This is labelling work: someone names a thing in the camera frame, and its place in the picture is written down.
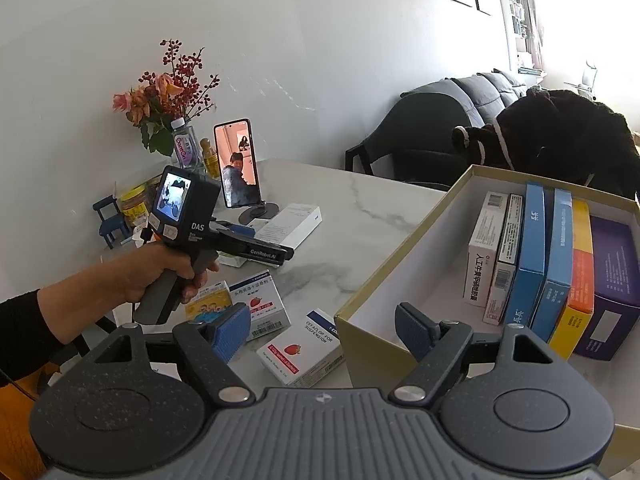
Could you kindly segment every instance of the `purple box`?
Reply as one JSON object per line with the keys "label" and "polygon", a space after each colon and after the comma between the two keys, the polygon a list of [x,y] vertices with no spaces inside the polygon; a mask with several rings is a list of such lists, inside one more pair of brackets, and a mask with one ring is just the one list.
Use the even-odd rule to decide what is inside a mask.
{"label": "purple box", "polygon": [[638,257],[626,224],[591,217],[595,302],[574,353],[610,361],[640,316]]}

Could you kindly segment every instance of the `curtain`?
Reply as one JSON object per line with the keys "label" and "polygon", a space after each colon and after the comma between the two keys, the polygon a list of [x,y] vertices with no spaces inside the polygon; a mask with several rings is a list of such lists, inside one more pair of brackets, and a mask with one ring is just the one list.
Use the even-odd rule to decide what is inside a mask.
{"label": "curtain", "polygon": [[525,19],[529,26],[529,35],[525,42],[527,51],[531,54],[534,68],[542,70],[542,45],[544,41],[544,27],[540,14],[536,8],[536,0],[522,0]]}

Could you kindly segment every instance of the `miniature blue chair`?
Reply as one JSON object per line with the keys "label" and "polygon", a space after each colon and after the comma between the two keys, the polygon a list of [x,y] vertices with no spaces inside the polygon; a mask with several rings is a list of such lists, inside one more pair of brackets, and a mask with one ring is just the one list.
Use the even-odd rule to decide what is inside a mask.
{"label": "miniature blue chair", "polygon": [[[113,204],[114,208],[116,208],[116,214],[105,219],[102,215],[101,209],[104,209],[110,204]],[[98,213],[100,220],[102,220],[100,229],[98,229],[98,234],[104,238],[104,241],[107,242],[110,249],[113,249],[113,242],[116,240],[112,234],[114,231],[120,230],[125,237],[128,237],[131,234],[127,221],[118,209],[116,199],[114,199],[113,195],[109,195],[108,197],[100,200],[100,202],[96,202],[94,204],[94,211]]]}

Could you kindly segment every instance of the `hand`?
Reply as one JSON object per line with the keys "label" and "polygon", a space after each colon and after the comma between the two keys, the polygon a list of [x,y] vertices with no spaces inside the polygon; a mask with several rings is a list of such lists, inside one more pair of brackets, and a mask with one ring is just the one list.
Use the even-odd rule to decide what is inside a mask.
{"label": "hand", "polygon": [[[165,269],[174,270],[178,276],[188,280],[182,290],[182,302],[189,303],[198,290],[207,283],[207,272],[194,274],[191,260],[161,242],[144,245],[106,264],[112,285],[120,292],[123,301],[137,303],[145,289],[157,280]],[[210,270],[220,270],[217,262]]]}

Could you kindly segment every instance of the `phone stand base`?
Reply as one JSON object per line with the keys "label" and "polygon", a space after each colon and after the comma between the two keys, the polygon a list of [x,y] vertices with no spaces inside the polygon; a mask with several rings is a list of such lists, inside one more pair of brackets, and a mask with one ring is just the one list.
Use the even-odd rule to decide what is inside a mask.
{"label": "phone stand base", "polygon": [[265,218],[267,220],[272,219],[280,212],[278,204],[273,202],[262,202],[259,205],[254,205],[249,209],[242,211],[238,217],[238,223],[247,225],[254,218]]}

